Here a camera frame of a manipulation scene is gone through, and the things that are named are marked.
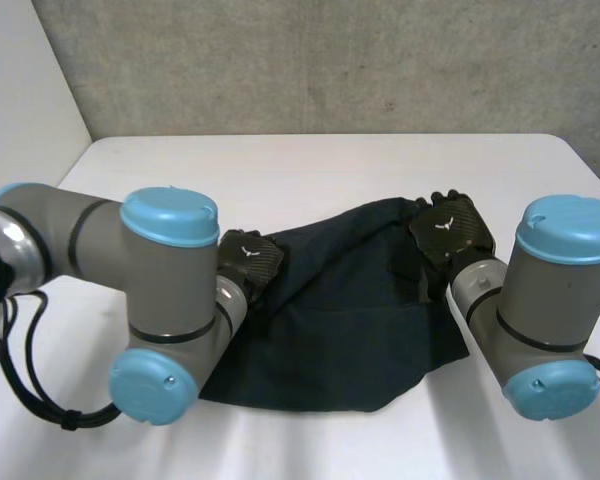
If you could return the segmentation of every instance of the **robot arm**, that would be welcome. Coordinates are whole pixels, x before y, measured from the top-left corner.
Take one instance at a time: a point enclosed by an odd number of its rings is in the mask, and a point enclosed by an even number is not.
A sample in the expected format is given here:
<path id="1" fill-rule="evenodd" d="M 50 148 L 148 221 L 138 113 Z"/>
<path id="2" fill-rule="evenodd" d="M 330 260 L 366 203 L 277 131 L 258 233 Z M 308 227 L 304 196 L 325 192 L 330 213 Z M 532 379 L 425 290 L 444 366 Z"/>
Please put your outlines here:
<path id="1" fill-rule="evenodd" d="M 507 265 L 465 250 L 451 295 L 514 409 L 560 419 L 600 391 L 583 349 L 600 316 L 600 200 L 559 195 L 525 211 Z"/>
<path id="2" fill-rule="evenodd" d="M 129 346 L 110 394 L 132 418 L 169 424 L 197 399 L 251 300 L 249 265 L 219 262 L 218 235 L 215 203 L 188 190 L 146 188 L 120 203 L 10 186 L 0 191 L 0 302 L 61 275 L 125 292 Z M 274 250 L 258 265 L 270 280 L 282 253 L 252 241 Z"/>

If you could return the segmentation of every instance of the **gray robot arm segment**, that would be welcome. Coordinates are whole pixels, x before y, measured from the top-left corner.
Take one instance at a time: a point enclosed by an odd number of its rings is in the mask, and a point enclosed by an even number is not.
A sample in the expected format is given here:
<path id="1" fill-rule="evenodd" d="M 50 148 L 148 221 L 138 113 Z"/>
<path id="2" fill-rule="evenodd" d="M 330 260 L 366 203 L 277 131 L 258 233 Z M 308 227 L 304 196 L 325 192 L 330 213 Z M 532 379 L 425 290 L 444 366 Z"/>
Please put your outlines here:
<path id="1" fill-rule="evenodd" d="M 216 275 L 217 240 L 217 207 L 195 192 L 143 189 L 121 203 L 19 185 L 0 194 L 0 260 L 10 271 L 2 295 L 61 275 L 125 292 L 129 348 L 110 392 L 127 415 L 168 424 L 197 398 L 246 315 L 244 293 Z"/>

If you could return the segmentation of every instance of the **table surface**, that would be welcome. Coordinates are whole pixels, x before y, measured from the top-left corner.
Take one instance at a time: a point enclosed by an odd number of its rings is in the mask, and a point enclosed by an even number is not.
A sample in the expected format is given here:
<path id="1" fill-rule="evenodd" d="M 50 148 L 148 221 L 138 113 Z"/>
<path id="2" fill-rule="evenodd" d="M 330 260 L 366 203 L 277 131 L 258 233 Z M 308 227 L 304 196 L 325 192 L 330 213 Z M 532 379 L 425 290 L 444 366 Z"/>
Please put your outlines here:
<path id="1" fill-rule="evenodd" d="M 93 144 L 60 186 L 122 200 L 155 185 L 211 196 L 222 230 L 262 232 L 455 188 L 474 199 L 503 260 L 531 201 L 600 198 L 600 181 L 547 135 L 111 138 Z M 69 278 L 45 290 L 51 305 L 35 346 L 42 383 L 65 408 L 93 410 L 108 401 L 107 370 L 126 345 L 123 295 Z M 23 317 L 32 305 L 25 302 Z M 12 335 L 18 353 L 21 323 Z M 600 479 L 600 397 L 559 422 L 521 418 L 459 323 L 471 356 L 372 414 L 200 401 L 169 427 L 121 417 L 70 433 L 30 415 L 0 371 L 0 480 Z M 600 321 L 587 351 L 600 356 Z"/>

